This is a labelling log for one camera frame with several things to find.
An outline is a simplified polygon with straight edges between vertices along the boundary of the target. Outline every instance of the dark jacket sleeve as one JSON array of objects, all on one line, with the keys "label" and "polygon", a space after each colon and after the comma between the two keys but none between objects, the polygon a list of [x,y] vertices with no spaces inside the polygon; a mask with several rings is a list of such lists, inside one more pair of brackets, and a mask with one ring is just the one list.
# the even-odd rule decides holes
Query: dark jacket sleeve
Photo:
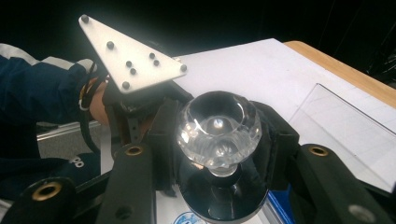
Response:
[{"label": "dark jacket sleeve", "polygon": [[69,69],[0,55],[0,123],[78,120],[78,96],[88,78],[75,63]]}]

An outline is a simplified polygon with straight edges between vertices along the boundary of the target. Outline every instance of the person's arm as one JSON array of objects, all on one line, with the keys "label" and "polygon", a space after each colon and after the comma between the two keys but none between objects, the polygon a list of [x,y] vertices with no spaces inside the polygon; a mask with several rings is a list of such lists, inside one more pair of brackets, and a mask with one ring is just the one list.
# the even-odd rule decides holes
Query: person's arm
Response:
[{"label": "person's arm", "polygon": [[[78,99],[89,78],[90,62],[70,63],[55,58],[40,62],[23,50],[0,44],[0,122],[22,125],[78,121]],[[98,88],[99,94],[104,86]],[[107,124],[101,98],[95,95],[90,109],[95,119]]]}]

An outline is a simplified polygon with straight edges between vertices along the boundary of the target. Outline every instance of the brass insert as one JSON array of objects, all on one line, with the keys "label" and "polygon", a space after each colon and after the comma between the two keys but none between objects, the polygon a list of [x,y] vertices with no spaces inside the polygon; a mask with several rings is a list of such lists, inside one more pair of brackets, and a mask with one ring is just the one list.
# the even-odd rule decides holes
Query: brass insert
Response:
[{"label": "brass insert", "polygon": [[36,189],[32,195],[33,200],[35,201],[46,201],[47,199],[52,198],[57,195],[61,191],[62,185],[58,182],[49,182],[40,186],[40,188]]},{"label": "brass insert", "polygon": [[140,153],[143,152],[143,148],[142,147],[130,147],[128,149],[125,150],[125,154],[128,156],[137,156]]},{"label": "brass insert", "polygon": [[329,151],[322,147],[310,147],[309,151],[316,156],[325,157],[329,155]]}]

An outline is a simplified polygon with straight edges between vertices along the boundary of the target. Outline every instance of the screw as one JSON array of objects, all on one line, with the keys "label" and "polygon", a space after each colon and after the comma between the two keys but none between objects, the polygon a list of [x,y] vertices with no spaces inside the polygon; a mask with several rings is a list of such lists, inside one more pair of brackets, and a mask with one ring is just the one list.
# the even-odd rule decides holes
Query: screw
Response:
[{"label": "screw", "polygon": [[88,21],[90,20],[90,18],[89,18],[87,15],[82,15],[82,16],[81,16],[81,20],[82,20],[84,23],[88,23]]},{"label": "screw", "polygon": [[131,68],[131,70],[129,71],[132,75],[135,75],[136,74],[136,69],[134,69],[134,68]]},{"label": "screw", "polygon": [[186,64],[182,64],[182,65],[180,66],[180,70],[181,70],[182,72],[187,71],[187,65],[186,65]]},{"label": "screw", "polygon": [[112,41],[108,41],[106,45],[108,49],[114,49],[114,43]]},{"label": "screw", "polygon": [[125,90],[128,90],[130,86],[131,86],[131,85],[129,84],[129,82],[127,82],[127,81],[122,82],[122,87],[123,87]]}]

